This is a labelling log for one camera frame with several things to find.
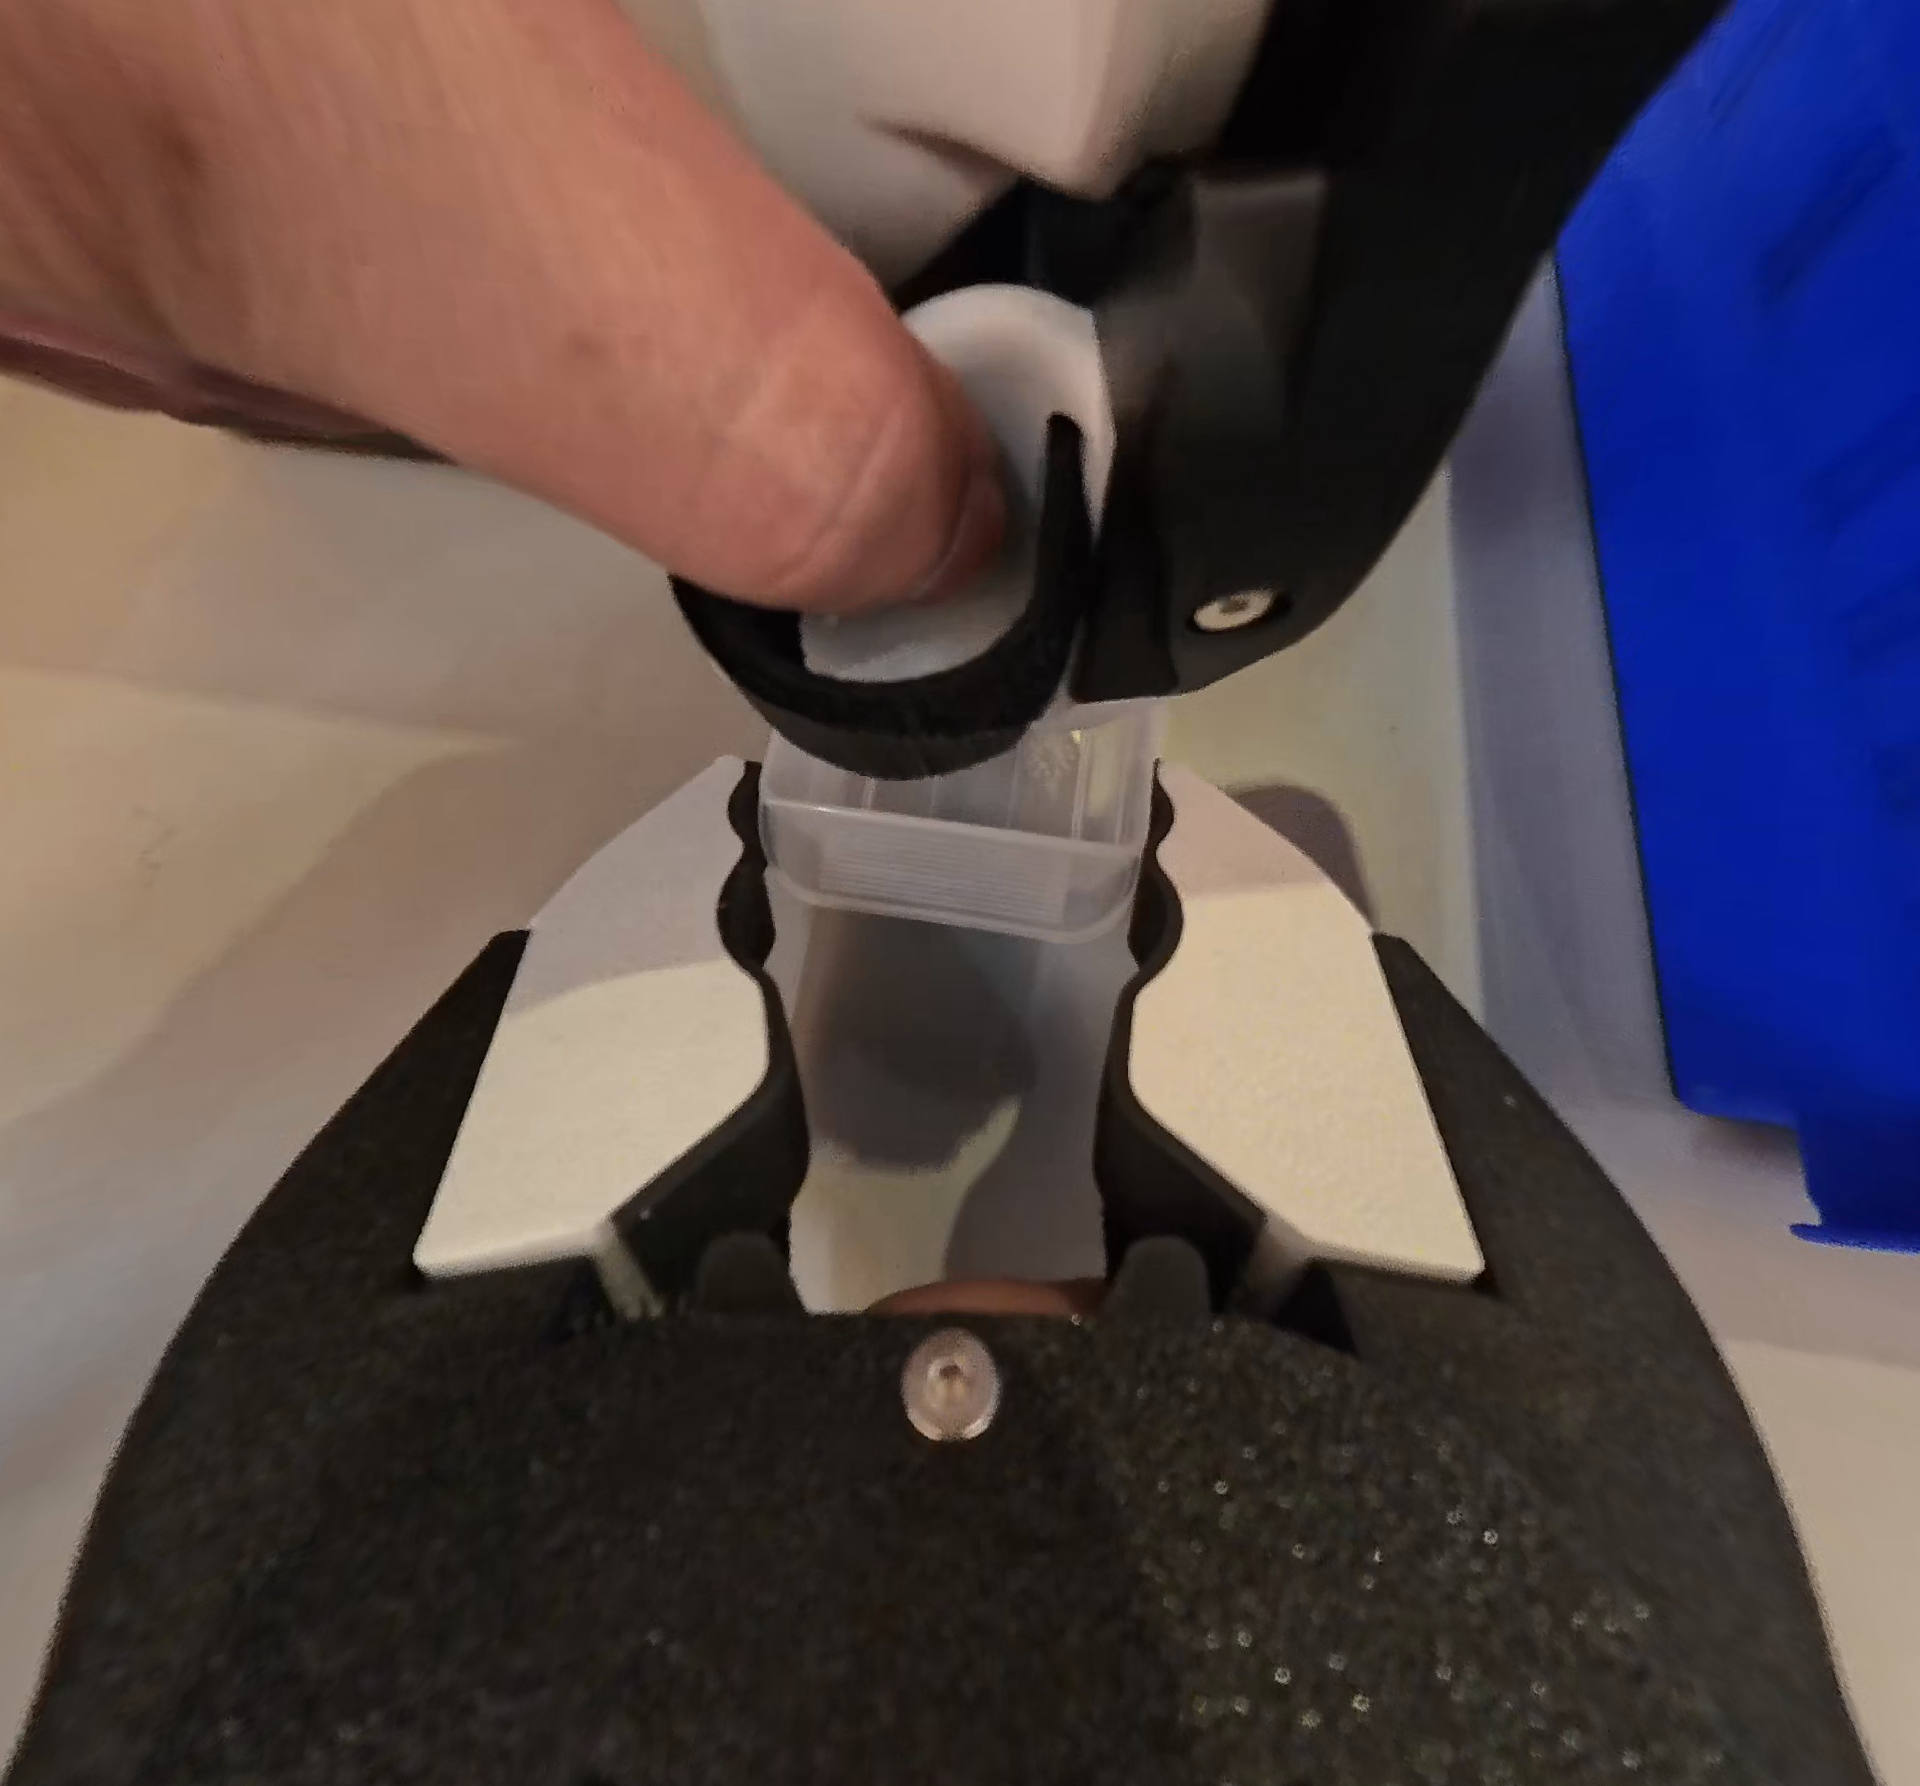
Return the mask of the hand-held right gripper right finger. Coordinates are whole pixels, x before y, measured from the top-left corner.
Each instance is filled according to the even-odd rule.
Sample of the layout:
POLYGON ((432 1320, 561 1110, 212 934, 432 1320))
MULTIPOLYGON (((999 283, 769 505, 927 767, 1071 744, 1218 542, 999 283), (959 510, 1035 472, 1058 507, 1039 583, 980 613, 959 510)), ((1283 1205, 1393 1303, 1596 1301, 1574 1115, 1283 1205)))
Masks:
POLYGON ((1217 1309, 1314 1267, 1469 1289, 1486 1260, 1370 920, 1290 839, 1160 763, 1098 1090, 1111 1277, 1186 1244, 1217 1309))

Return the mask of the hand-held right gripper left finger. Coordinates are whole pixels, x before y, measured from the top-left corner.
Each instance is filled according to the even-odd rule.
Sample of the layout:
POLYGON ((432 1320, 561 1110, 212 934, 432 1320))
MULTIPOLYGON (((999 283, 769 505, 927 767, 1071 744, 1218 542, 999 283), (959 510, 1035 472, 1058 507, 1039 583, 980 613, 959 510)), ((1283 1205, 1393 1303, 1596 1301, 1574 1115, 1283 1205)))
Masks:
POLYGON ((618 1311, 711 1246, 790 1260, 809 1173, 756 763, 718 758, 537 913, 415 1246, 435 1282, 588 1260, 618 1311))

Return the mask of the clear plastic drawer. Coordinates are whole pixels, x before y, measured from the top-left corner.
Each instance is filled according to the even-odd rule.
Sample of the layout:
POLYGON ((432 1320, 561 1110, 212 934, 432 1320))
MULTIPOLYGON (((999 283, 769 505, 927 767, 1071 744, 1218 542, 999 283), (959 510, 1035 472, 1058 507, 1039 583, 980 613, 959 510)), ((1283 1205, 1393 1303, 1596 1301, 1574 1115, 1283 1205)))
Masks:
POLYGON ((1081 945, 1141 883, 1166 711, 1050 714, 962 772, 882 781, 781 738, 761 764, 761 844, 807 907, 1081 945))

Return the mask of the blue plastic bin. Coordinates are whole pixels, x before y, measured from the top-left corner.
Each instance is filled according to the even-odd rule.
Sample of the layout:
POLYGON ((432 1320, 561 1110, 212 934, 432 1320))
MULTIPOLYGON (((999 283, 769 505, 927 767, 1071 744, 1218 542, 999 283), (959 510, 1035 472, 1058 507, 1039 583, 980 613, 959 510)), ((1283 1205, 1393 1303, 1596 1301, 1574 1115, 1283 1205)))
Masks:
POLYGON ((1737 0, 1557 285, 1668 1075, 1918 1236, 1918 0, 1737 0))

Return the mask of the person's left hand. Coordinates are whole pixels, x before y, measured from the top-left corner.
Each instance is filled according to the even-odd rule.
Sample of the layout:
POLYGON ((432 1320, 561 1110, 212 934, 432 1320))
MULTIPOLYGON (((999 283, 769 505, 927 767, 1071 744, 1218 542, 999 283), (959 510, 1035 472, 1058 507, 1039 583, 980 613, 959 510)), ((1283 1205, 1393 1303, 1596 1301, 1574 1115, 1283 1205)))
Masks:
POLYGON ((994 559, 999 455, 612 0, 3 0, 5 374, 399 434, 716 594, 994 559))

